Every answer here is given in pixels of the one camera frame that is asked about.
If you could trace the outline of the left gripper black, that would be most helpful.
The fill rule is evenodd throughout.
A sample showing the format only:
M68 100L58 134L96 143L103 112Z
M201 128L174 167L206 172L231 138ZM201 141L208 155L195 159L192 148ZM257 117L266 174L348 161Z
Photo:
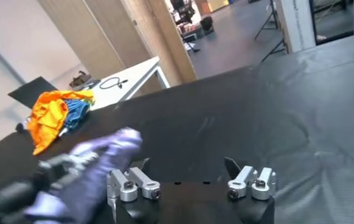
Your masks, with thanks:
M83 152L77 156L61 154L47 160L39 161L32 177L34 193L46 191L51 187L60 190L76 180L88 164L99 159L94 151Z

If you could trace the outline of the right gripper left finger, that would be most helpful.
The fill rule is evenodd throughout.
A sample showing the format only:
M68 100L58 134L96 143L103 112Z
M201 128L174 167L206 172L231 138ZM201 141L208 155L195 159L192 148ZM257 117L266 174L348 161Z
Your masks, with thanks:
M129 167L126 171L113 169L106 178L107 199L120 199L123 202L135 201L139 192L148 200L159 200L161 184L147 174L150 158L145 158L142 167Z

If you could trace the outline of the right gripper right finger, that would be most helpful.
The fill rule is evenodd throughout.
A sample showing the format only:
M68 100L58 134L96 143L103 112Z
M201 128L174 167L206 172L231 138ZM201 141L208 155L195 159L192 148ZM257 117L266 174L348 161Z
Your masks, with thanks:
M224 158L224 165L230 176L227 182L227 196L231 200L239 200L251 190L251 197L256 200L268 200L276 191L277 174L272 168L264 167L260 173L252 166L239 166L230 158Z

